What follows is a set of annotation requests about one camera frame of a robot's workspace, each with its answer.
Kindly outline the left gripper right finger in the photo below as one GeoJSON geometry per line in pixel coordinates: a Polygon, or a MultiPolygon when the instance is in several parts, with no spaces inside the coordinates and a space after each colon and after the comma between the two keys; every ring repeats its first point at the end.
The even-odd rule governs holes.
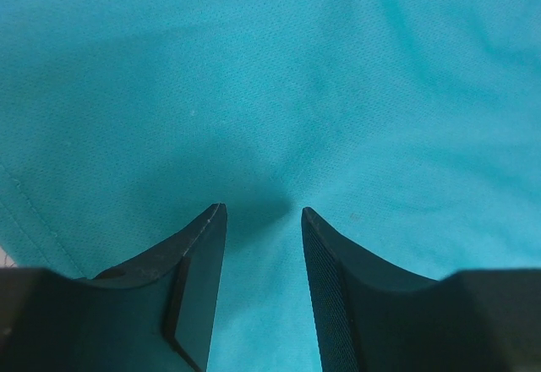
{"type": "Polygon", "coordinates": [[[311,208],[301,223],[323,370],[539,370],[539,270],[437,281],[354,243],[311,208]]]}

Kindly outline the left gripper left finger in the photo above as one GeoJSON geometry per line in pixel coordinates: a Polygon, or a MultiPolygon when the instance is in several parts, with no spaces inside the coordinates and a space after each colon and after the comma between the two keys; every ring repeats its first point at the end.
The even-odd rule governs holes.
{"type": "Polygon", "coordinates": [[[226,235],[214,204],[91,279],[2,269],[2,370],[206,370],[226,235]]]}

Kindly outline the teal blue t shirt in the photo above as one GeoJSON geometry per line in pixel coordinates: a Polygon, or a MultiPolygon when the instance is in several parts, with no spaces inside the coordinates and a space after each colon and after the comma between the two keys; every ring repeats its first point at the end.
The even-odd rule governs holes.
{"type": "Polygon", "coordinates": [[[227,206],[209,368],[317,371],[300,217],[540,264],[540,0],[1,0],[1,245],[93,276],[227,206]]]}

